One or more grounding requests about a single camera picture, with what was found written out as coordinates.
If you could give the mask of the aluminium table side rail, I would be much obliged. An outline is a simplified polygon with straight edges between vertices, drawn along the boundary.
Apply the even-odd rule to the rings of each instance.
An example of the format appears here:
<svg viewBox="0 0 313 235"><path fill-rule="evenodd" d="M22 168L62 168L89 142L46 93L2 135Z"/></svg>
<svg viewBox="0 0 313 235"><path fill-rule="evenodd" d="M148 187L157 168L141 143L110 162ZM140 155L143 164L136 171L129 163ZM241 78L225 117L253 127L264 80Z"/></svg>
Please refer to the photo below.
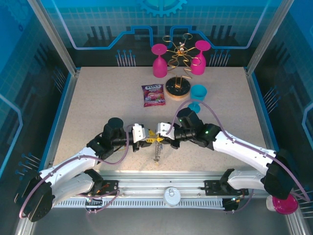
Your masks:
<svg viewBox="0 0 313 235"><path fill-rule="evenodd" d="M67 78L62 96L58 105L58 109L51 127L50 134L45 146L45 150L39 165L39 170L47 169L53 166L56 152L61 139L64 124L67 118L68 110L74 93L75 85L79 77L80 68L76 69L75 75Z"/></svg>
<svg viewBox="0 0 313 235"><path fill-rule="evenodd" d="M273 133L272 125L270 123L267 111L264 110L263 97L255 79L254 75L248 75L246 72L247 82L250 88L260 127L262 130L265 145L268 149L278 149L278 144ZM303 235L302 224L299 221L298 213L289 214L285 216L286 224L288 226L288 235Z"/></svg>

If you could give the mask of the silver tin can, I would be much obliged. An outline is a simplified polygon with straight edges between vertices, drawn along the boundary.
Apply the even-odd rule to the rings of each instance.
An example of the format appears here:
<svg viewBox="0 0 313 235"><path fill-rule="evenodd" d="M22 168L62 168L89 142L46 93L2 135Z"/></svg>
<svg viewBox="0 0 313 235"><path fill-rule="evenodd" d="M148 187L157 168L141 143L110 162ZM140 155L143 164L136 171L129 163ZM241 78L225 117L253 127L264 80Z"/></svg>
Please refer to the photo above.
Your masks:
<svg viewBox="0 0 313 235"><path fill-rule="evenodd" d="M163 200L170 207L177 206L181 200L180 191L174 187L167 188L163 194Z"/></svg>

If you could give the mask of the purple candy bag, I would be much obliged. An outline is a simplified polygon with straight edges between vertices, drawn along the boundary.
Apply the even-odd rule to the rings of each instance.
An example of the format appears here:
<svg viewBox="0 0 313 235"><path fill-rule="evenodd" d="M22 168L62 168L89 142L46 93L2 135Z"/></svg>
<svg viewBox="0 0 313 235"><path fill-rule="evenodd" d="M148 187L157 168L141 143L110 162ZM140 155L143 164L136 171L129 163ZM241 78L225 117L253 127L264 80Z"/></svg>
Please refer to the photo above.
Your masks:
<svg viewBox="0 0 313 235"><path fill-rule="evenodd" d="M143 85L144 107L163 106L166 104L163 84Z"/></svg>

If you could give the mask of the aluminium mounting rail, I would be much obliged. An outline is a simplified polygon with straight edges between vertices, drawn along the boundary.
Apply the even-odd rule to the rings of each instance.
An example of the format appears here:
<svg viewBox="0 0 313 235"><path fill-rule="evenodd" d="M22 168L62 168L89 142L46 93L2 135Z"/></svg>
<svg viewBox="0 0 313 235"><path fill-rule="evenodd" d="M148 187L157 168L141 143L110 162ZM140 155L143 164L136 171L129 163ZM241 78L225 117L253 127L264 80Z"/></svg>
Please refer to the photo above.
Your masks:
<svg viewBox="0 0 313 235"><path fill-rule="evenodd" d="M179 190L182 198L205 197L205 180L218 180L221 171L112 171L98 170L108 180L118 180L122 198L162 198L167 188Z"/></svg>

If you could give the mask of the pink plastic cup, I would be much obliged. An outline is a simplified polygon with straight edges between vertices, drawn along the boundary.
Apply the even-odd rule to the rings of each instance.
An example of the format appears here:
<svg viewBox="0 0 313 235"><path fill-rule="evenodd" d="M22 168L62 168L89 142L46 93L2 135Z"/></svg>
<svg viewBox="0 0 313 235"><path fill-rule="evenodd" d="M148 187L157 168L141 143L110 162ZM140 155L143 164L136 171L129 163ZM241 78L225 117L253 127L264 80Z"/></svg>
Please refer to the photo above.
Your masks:
<svg viewBox="0 0 313 235"><path fill-rule="evenodd" d="M298 209L298 201L292 194L289 194L286 199L272 198L273 208L280 214L292 214Z"/></svg>

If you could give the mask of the silver keyring with keys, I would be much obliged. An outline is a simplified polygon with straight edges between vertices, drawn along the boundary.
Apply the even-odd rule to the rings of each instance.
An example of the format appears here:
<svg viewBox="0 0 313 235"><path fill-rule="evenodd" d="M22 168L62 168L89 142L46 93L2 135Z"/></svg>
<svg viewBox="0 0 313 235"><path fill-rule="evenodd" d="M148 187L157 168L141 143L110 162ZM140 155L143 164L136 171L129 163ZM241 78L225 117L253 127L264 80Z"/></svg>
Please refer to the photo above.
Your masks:
<svg viewBox="0 0 313 235"><path fill-rule="evenodd" d="M163 150L163 145L161 143L159 143L159 142L156 142L154 159L159 159L160 160L160 156L161 156L162 150Z"/></svg>

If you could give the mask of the aluminium frame post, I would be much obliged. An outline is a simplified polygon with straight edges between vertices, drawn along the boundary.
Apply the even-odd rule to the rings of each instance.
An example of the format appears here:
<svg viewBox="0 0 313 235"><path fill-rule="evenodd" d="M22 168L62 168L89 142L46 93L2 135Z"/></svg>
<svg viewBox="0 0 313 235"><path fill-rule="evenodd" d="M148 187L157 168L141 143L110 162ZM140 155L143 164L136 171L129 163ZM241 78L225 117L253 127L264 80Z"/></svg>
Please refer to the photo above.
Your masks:
<svg viewBox="0 0 313 235"><path fill-rule="evenodd" d="M44 28L46 34L48 35L50 41L52 42L53 46L55 47L57 53L59 54L60 58L62 59L64 65L66 66L68 72L78 78L77 68L66 49L57 29L55 28L52 20L50 19L46 9L44 8L43 4L40 0L27 0L29 5L31 6L32 10L34 11L37 19L41 23L42 27Z"/></svg>
<svg viewBox="0 0 313 235"><path fill-rule="evenodd" d="M277 32L280 24L282 23L286 13L288 12L289 10L288 1L289 0L281 0L280 5L278 6L271 22L269 23L260 43L258 44L246 68L246 74L248 76L250 76L254 72L262 56L264 55L266 49L268 48L270 42L272 41L275 33Z"/></svg>

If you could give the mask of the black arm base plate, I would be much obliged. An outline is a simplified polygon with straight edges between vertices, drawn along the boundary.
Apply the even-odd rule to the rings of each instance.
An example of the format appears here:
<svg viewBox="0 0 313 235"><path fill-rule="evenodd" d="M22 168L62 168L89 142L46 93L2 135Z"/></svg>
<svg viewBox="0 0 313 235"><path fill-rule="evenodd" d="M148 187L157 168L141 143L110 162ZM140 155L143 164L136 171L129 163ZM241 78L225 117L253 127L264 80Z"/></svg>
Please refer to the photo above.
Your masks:
<svg viewBox="0 0 313 235"><path fill-rule="evenodd" d="M219 180L204 181L204 191L206 196L244 196L249 195L248 189L234 189L228 183L220 183Z"/></svg>
<svg viewBox="0 0 313 235"><path fill-rule="evenodd" d="M118 181L117 180L103 180L94 183L92 188L87 191L80 193L81 196L88 196L88 197L102 197L107 195L116 195L118 188Z"/></svg>

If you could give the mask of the pink plastic goblet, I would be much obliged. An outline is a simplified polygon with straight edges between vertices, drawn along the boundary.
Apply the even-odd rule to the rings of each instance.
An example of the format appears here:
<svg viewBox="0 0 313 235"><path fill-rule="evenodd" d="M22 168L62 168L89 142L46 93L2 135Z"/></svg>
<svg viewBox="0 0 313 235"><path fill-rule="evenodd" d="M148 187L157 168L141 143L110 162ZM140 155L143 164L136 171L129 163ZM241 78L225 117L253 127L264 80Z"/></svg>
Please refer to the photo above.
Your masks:
<svg viewBox="0 0 313 235"><path fill-rule="evenodd" d="M211 45L208 41L199 40L195 43L195 48L199 50L199 53L191 61L191 72L194 75L202 75L206 68L206 59L203 52L210 50Z"/></svg>
<svg viewBox="0 0 313 235"><path fill-rule="evenodd" d="M151 49L157 58L153 62L153 75L157 78L163 78L167 75L167 62L162 55L167 52L167 47L164 44L155 44Z"/></svg>

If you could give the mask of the teal plastic goblet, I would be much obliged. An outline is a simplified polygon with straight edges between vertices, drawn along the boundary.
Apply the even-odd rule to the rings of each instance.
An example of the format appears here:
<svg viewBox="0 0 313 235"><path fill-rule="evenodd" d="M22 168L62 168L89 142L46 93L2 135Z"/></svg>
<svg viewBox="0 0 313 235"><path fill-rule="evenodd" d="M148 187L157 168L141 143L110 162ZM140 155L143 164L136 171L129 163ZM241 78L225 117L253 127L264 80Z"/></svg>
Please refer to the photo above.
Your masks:
<svg viewBox="0 0 313 235"><path fill-rule="evenodd" d="M207 95L207 89L205 86L197 84L192 86L190 90L190 98L193 100L188 107L196 114L200 112L200 103L196 100L203 101Z"/></svg>

